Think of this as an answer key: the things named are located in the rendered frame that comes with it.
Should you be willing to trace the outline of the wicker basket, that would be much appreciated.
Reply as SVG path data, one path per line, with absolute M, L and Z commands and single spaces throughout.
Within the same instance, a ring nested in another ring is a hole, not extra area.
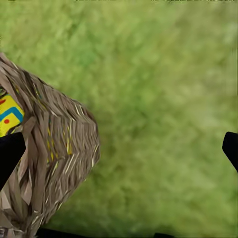
M 102 142 L 86 105 L 0 51 L 0 98 L 7 94 L 24 117 L 5 135 L 22 132 L 26 151 L 0 191 L 0 238 L 32 238 L 86 181 L 101 157 Z

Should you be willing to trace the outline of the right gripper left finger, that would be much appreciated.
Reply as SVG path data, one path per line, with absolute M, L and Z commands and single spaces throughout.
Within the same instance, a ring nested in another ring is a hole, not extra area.
M 0 191 L 26 151 L 22 132 L 0 137 Z

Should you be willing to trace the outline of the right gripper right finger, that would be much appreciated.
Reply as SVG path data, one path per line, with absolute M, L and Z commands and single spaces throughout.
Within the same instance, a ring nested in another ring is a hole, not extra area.
M 238 172 L 238 134 L 228 131 L 222 149 Z

